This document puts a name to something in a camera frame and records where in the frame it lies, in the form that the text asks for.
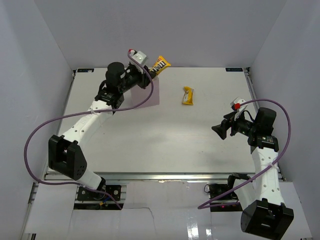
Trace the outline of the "yellow snack bar wrapper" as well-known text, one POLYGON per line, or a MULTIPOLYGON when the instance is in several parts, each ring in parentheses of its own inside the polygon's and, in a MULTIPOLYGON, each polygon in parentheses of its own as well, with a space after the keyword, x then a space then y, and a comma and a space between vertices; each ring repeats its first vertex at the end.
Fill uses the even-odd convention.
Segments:
POLYGON ((194 89, 189 86, 184 86, 184 95, 182 98, 182 104, 183 105, 190 105, 193 106, 193 95, 194 95, 194 89))

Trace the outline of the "blue label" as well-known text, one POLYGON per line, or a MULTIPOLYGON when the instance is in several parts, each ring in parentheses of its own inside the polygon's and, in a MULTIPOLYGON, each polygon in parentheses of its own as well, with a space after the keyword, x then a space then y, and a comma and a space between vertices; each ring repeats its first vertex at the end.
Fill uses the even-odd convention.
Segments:
POLYGON ((227 72, 243 72, 243 69, 240 67, 226 67, 227 72))
POLYGON ((94 68, 78 68, 77 69, 77 73, 93 73, 94 72, 94 68))

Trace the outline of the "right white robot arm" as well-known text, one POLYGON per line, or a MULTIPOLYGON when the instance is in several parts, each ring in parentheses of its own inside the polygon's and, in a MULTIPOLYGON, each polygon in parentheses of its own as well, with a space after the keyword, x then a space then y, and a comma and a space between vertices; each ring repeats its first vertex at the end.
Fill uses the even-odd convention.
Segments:
POLYGON ((278 140, 272 135, 276 116, 274 110, 261 107, 255 119, 247 120, 244 110, 238 109, 224 115, 221 124, 212 127, 223 140, 228 130, 231 136, 240 133, 248 138, 257 177, 233 173, 225 192, 241 205, 241 230, 269 240, 280 240, 294 219, 294 211, 285 205, 275 163, 279 156, 278 140))

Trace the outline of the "yellow M&M packet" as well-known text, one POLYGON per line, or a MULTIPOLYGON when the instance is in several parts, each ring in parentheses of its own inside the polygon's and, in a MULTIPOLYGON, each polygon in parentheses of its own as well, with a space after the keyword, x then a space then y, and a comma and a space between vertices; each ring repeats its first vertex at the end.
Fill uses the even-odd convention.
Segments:
POLYGON ((158 76, 163 70, 170 66, 171 63, 169 63, 162 55, 159 55, 154 65, 149 70, 158 76))

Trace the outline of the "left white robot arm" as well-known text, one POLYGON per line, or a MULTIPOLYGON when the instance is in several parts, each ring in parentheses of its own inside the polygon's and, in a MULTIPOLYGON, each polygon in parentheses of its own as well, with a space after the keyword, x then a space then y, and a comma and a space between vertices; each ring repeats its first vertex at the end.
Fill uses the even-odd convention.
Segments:
POLYGON ((129 64, 120 62, 108 65, 88 114, 81 117, 62 135, 53 135, 48 141, 48 166, 88 188, 88 193, 99 200, 105 196, 106 181, 88 169, 82 147, 90 140, 100 126, 115 114, 124 101, 124 93, 135 86, 145 89, 156 77, 151 70, 142 73, 129 64))

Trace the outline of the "pink paper bag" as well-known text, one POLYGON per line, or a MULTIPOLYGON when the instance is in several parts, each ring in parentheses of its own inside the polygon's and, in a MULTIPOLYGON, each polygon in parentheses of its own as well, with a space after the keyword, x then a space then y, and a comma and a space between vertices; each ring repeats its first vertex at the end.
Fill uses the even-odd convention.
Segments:
MULTIPOLYGON (((131 93, 131 99, 132 104, 134 106, 140 104, 143 102, 151 92, 151 84, 149 84, 146 89, 140 88, 139 86, 135 86, 130 90, 131 93)), ((151 97, 142 105, 138 106, 138 108, 146 108, 146 107, 153 107, 160 104, 160 83, 159 83, 159 77, 156 76, 153 79, 153 92, 151 97)))

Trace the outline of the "blue label right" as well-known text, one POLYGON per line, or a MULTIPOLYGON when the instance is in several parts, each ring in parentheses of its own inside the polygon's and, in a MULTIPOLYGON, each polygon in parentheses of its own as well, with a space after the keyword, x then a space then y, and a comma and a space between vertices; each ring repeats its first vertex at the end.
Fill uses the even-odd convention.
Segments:
POLYGON ((226 67, 227 72, 243 72, 243 69, 240 67, 226 67))

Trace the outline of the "blue label left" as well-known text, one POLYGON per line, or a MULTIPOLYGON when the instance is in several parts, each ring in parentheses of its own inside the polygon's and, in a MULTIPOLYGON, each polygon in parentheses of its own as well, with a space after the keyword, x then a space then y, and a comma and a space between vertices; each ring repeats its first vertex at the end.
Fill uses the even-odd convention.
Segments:
POLYGON ((77 69, 77 73, 93 73, 94 72, 94 68, 78 68, 77 69))

